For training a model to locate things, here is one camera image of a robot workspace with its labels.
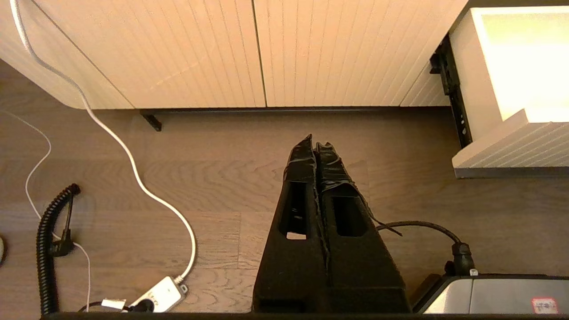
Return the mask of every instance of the red sticker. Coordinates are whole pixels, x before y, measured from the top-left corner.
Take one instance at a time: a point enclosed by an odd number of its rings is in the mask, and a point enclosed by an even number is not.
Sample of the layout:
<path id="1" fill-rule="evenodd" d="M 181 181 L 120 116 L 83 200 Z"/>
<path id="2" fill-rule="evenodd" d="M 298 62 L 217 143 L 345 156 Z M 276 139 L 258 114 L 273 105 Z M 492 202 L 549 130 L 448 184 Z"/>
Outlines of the red sticker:
<path id="1" fill-rule="evenodd" d="M 558 314 L 557 302 L 550 297 L 539 297 L 531 299 L 531 305 L 536 314 Z"/>

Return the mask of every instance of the label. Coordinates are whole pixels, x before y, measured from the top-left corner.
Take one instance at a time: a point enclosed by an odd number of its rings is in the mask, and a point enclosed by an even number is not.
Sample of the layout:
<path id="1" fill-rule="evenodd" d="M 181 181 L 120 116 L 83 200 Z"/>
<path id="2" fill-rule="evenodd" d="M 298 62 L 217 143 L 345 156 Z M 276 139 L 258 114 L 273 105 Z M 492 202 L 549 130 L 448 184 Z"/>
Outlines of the label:
<path id="1" fill-rule="evenodd" d="M 531 305 L 536 314 L 558 314 L 557 302 L 550 297 L 540 297 L 531 299 Z"/>
<path id="2" fill-rule="evenodd" d="M 103 299 L 101 302 L 101 306 L 103 307 L 111 307 L 118 310 L 122 310 L 125 306 L 126 300 L 117 300 L 117 299 Z"/>

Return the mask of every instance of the white power strip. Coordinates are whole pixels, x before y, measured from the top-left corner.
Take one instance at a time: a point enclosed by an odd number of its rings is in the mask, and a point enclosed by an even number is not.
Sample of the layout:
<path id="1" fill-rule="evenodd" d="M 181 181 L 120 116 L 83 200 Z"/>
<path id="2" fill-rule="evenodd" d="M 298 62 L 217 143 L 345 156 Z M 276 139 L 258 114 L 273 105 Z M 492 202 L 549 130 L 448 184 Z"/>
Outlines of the white power strip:
<path id="1" fill-rule="evenodd" d="M 165 277 L 130 306 L 133 307 L 148 299 L 154 304 L 154 313 L 166 312 L 184 300 L 186 292 L 188 292 L 186 285 L 177 285 L 172 277 Z"/>

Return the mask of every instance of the gray device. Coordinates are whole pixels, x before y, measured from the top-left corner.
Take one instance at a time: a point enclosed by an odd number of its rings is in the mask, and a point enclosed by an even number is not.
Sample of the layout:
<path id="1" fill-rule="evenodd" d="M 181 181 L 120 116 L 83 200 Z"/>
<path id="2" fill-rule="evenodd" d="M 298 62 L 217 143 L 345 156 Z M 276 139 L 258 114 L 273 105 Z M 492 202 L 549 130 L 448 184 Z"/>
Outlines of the gray device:
<path id="1" fill-rule="evenodd" d="M 414 306 L 425 314 L 569 314 L 569 277 L 441 277 Z"/>

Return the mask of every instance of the black plug connector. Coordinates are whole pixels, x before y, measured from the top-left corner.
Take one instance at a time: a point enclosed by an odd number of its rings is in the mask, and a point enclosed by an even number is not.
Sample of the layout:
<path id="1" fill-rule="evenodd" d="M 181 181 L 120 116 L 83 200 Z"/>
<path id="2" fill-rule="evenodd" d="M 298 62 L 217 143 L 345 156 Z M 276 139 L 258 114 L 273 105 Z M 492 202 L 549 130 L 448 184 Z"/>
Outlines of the black plug connector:
<path id="1" fill-rule="evenodd" d="M 453 244 L 452 255 L 454 256 L 453 264 L 456 276 L 470 276 L 471 270 L 476 269 L 467 243 L 457 242 Z"/>
<path id="2" fill-rule="evenodd" d="M 150 299 L 141 300 L 137 305 L 130 307 L 131 312 L 153 312 L 154 303 Z"/>
<path id="3" fill-rule="evenodd" d="M 54 257 L 63 257 L 68 255 L 73 250 L 73 241 L 71 240 L 71 229 L 69 224 L 71 222 L 71 212 L 73 211 L 73 193 L 69 195 L 69 207 L 67 208 L 67 220 L 65 221 L 65 228 L 61 234 L 61 240 L 54 241 L 51 246 L 51 255 Z"/>

